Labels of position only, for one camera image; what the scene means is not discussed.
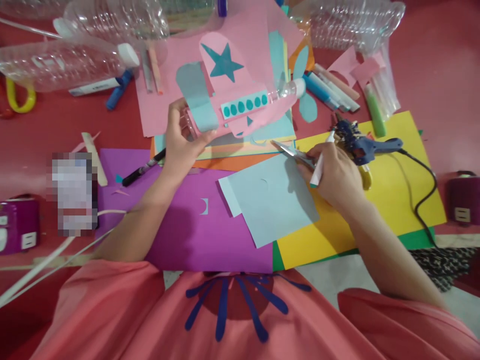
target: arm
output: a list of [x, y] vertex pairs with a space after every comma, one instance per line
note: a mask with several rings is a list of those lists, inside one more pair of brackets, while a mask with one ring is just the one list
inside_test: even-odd
[[[380, 292], [447, 309], [427, 274], [365, 197], [360, 173], [348, 155], [333, 143], [318, 144], [307, 155], [318, 159], [320, 153], [324, 162], [318, 191], [350, 226], [363, 262]], [[299, 165], [299, 170], [310, 181], [312, 172], [303, 165]]]
[[215, 136], [215, 131], [210, 131], [203, 133], [193, 142], [184, 138], [185, 134], [182, 135], [180, 126], [180, 111], [186, 105], [183, 98], [170, 104], [162, 172], [135, 207], [101, 243], [93, 254], [94, 259], [138, 262], [149, 252], [175, 192], [198, 155]]

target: white bottle cap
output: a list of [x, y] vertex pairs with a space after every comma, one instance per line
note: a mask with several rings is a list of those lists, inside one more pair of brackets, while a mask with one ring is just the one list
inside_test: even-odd
[[62, 38], [71, 38], [74, 34], [67, 25], [67, 21], [63, 17], [57, 17], [53, 20], [53, 27], [58, 35]]
[[307, 89], [307, 85], [305, 84], [305, 80], [302, 78], [293, 79], [293, 82], [296, 86], [296, 97], [300, 99], [304, 94], [305, 90]]
[[117, 46], [118, 55], [122, 59], [127, 68], [135, 68], [140, 65], [139, 56], [135, 52], [132, 45], [123, 43]]

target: teal star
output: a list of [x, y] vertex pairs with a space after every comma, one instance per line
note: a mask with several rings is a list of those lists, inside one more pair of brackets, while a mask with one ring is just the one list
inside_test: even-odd
[[202, 44], [203, 48], [205, 49], [206, 53], [210, 55], [211, 59], [215, 62], [215, 67], [210, 73], [210, 77], [214, 78], [217, 76], [227, 75], [228, 78], [235, 82], [234, 71], [240, 70], [243, 68], [243, 65], [240, 65], [237, 62], [232, 61], [232, 54], [230, 53], [230, 45], [227, 43], [225, 49], [221, 55], [213, 51], [208, 46]]

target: pink shirt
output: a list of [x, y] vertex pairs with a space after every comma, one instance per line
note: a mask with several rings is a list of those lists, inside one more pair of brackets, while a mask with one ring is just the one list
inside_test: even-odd
[[62, 287], [32, 359], [480, 359], [446, 311], [363, 289], [338, 304], [296, 270], [185, 272], [165, 291], [148, 262], [92, 260]]

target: purple paper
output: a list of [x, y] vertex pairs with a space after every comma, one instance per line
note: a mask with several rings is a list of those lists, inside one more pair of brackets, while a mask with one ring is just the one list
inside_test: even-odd
[[[130, 210], [153, 184], [161, 167], [155, 166], [132, 185], [122, 189], [130, 196], [114, 193], [121, 187], [116, 175], [126, 177], [150, 159], [149, 150], [101, 149], [100, 160], [108, 186], [98, 188], [98, 209]], [[218, 179], [233, 171], [204, 170], [187, 175], [153, 241], [146, 260], [160, 270], [271, 273], [272, 244], [255, 248], [242, 215], [231, 217]], [[98, 238], [116, 226], [122, 214], [99, 219]]]

